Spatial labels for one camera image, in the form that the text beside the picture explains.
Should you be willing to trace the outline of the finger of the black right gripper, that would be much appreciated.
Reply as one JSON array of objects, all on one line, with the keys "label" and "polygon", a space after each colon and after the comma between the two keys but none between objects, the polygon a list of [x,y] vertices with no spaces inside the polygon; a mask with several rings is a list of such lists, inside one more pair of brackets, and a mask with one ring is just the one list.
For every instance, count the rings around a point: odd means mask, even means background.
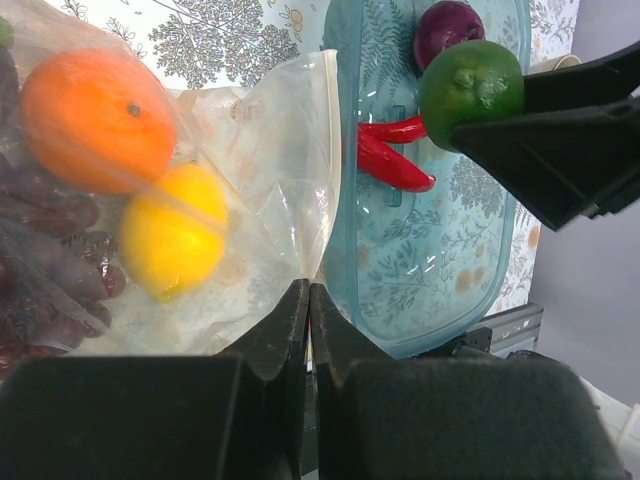
[{"label": "finger of the black right gripper", "polygon": [[521,121],[596,113],[616,120],[639,121],[639,44],[575,66],[525,77]]},{"label": "finger of the black right gripper", "polygon": [[639,199],[636,97],[460,125],[451,142],[552,231]]}]

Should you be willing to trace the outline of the yellow lemon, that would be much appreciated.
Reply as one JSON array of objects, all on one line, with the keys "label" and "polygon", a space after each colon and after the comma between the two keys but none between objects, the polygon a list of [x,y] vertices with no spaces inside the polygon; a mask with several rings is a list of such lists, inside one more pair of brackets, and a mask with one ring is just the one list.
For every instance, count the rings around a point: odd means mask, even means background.
[{"label": "yellow lemon", "polygon": [[120,222],[120,259],[154,300],[167,303],[200,287],[221,260],[228,208],[214,174],[186,163],[134,195]]}]

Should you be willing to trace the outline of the clear zip top bag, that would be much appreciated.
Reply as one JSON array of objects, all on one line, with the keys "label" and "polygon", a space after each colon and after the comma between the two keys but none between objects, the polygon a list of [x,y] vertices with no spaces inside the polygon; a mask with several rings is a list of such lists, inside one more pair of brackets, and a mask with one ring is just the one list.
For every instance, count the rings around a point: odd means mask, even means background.
[{"label": "clear zip top bag", "polygon": [[[109,47],[142,59],[121,38],[45,1],[1,5],[1,54],[20,78],[51,54]],[[124,290],[106,301],[112,322],[59,356],[215,354],[269,313],[291,282],[319,269],[337,213],[340,119],[334,51],[277,62],[248,88],[167,88],[177,142],[160,177],[125,195],[101,195],[100,228],[116,236]],[[119,229],[131,198],[171,168],[214,174],[228,208],[225,250],[211,276],[177,299],[154,300],[120,259]]]}]

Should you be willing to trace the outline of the orange fruit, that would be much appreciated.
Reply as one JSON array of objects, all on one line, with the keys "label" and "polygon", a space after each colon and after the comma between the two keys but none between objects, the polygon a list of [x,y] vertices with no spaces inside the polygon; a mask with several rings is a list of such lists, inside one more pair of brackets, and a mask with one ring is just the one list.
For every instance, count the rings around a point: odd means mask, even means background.
[{"label": "orange fruit", "polygon": [[177,142],[167,91],[134,55],[79,48],[27,76],[22,126],[34,157],[80,189],[126,194],[166,170]]}]

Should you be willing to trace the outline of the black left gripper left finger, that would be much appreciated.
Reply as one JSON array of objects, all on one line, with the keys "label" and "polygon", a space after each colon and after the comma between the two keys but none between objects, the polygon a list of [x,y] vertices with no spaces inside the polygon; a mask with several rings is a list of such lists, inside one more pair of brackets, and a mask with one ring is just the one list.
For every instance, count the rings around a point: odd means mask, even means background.
[{"label": "black left gripper left finger", "polygon": [[5,479],[297,479],[309,284],[213,356],[38,359],[1,386]]}]

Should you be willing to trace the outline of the green lime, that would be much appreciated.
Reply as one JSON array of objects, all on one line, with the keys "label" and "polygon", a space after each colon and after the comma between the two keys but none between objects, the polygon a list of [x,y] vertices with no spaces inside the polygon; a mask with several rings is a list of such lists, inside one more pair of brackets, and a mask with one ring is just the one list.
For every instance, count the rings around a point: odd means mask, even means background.
[{"label": "green lime", "polygon": [[420,79],[419,115],[430,140],[454,152],[450,137],[462,123],[500,120],[524,112],[524,75],[517,57],[487,40],[439,53]]}]

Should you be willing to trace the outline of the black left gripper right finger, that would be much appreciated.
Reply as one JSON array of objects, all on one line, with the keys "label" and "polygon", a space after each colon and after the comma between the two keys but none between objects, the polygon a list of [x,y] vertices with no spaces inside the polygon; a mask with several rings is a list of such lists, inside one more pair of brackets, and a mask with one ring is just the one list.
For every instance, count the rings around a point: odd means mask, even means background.
[{"label": "black left gripper right finger", "polygon": [[396,360],[310,290],[323,479],[621,479],[579,378],[488,354]]}]

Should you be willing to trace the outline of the dark red grape bunch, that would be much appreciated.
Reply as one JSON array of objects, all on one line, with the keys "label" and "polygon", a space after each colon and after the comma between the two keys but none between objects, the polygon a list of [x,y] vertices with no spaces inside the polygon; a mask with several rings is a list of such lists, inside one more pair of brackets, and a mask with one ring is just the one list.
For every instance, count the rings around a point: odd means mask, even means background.
[{"label": "dark red grape bunch", "polygon": [[20,78],[1,54],[1,369],[59,356],[104,334],[106,301],[126,279],[116,264],[116,236],[98,223],[101,195],[68,184],[29,149]]}]

